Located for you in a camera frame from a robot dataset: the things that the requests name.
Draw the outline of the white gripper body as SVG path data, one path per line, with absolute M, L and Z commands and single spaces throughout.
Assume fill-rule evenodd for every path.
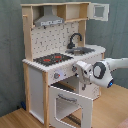
M 83 89 L 85 89 L 87 85 L 91 84 L 90 76 L 92 75 L 92 65 L 83 61 L 78 61 L 76 67 L 79 81 L 83 84 Z

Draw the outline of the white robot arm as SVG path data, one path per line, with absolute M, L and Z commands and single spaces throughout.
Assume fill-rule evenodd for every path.
M 87 85 L 94 83 L 100 87 L 109 88 L 114 83 L 111 72 L 118 68 L 128 68 L 128 58 L 106 58 L 94 64 L 78 61 L 76 67 L 81 83 Z

